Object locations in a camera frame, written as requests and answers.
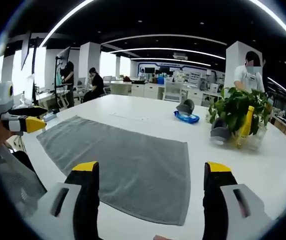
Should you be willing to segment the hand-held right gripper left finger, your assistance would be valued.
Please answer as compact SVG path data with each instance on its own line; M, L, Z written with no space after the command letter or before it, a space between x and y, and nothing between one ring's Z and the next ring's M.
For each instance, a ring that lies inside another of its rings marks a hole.
M97 240L99 163L76 165L38 201L26 221L43 240Z

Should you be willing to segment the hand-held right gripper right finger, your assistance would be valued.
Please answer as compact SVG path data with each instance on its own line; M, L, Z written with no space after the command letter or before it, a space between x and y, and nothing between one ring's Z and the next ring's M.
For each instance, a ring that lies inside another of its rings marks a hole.
M204 240L258 240L273 223L264 202L223 164L204 164L203 191Z

